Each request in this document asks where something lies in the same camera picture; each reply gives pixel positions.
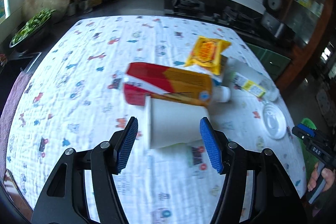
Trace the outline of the person's right hand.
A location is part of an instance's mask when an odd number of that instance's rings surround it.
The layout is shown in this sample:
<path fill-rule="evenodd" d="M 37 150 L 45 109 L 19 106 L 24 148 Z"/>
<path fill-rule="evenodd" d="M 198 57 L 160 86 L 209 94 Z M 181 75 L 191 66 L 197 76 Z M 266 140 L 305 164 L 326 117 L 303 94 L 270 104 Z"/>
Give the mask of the person's right hand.
<path fill-rule="evenodd" d="M 318 172 L 317 172 L 317 168 L 318 168 L 318 163 L 315 164 L 314 166 L 314 170 L 311 173 L 309 182 L 307 184 L 307 189 L 309 192 L 311 192 L 317 185 L 317 179 L 318 179 Z M 323 179 L 326 181 L 326 184 L 322 190 L 322 192 L 325 192 L 327 190 L 329 190 L 333 185 L 334 185 L 334 181 L 335 181 L 335 171 L 334 170 L 330 170 L 328 168 L 324 168 L 321 171 L 321 175 L 323 177 Z"/>

